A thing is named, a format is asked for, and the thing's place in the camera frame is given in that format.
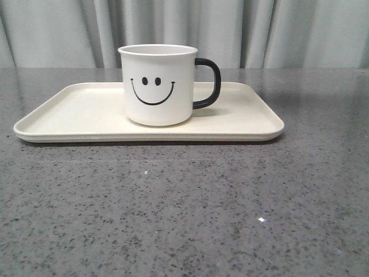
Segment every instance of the gray curtain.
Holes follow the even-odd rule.
[[[115,68],[138,43],[221,68],[365,68],[369,0],[0,0],[0,67]]]

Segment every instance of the rectangular tray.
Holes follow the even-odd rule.
[[[208,97],[213,83],[195,83],[194,97]],[[266,141],[284,123],[248,86],[222,83],[217,102],[194,110],[184,123],[147,127],[125,116],[123,83],[70,85],[14,125],[32,143],[86,141]]]

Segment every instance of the mug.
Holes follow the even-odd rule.
[[[197,51],[171,44],[120,47],[127,117],[142,125],[169,126],[189,119],[193,109],[213,104],[220,94],[220,71],[211,60],[195,58]],[[214,90],[194,102],[195,65],[212,68]]]

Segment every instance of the smiley face eye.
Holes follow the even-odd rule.
[[[160,85],[161,84],[161,79],[160,78],[155,78],[155,84]]]

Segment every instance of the gray granite countertop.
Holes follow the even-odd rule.
[[[16,121],[121,71],[0,69],[0,276],[369,276],[369,70],[222,76],[252,86],[283,134],[25,143]]]

